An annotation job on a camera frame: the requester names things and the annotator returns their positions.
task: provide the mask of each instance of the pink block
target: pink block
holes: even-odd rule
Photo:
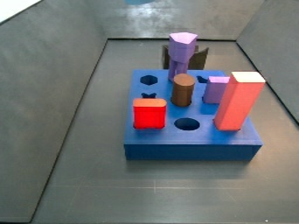
[[[233,72],[213,119],[218,130],[240,130],[265,80],[257,72]]]

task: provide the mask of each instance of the shaped hole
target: shaped hole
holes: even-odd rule
[[[178,130],[196,130],[200,127],[200,123],[189,117],[177,119],[173,125]]]
[[[144,99],[154,99],[154,96],[156,96],[156,94],[145,94],[145,93],[141,93],[141,96],[142,96],[142,98]]]
[[[197,76],[197,81],[198,81],[198,83],[206,83],[208,82],[208,80],[204,79],[201,76]]]
[[[142,76],[140,78],[140,82],[144,83],[145,85],[150,86],[157,82],[157,78],[148,74],[146,76]]]

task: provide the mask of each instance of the gray floor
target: gray floor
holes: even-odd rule
[[[252,161],[125,160],[130,72],[161,67],[165,43],[108,41],[33,223],[299,221],[299,130],[268,87],[249,114],[264,141]],[[253,70],[233,42],[198,45],[205,69]]]

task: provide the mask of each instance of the lavender block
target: lavender block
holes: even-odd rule
[[[220,99],[229,82],[229,77],[209,76],[202,94],[202,102],[220,103]]]

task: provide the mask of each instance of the pink rectangular prism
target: pink rectangular prism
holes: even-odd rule
[[[257,72],[233,72],[213,119],[218,130],[240,130],[265,80]]]
[[[229,77],[209,76],[202,94],[204,103],[220,103]]]

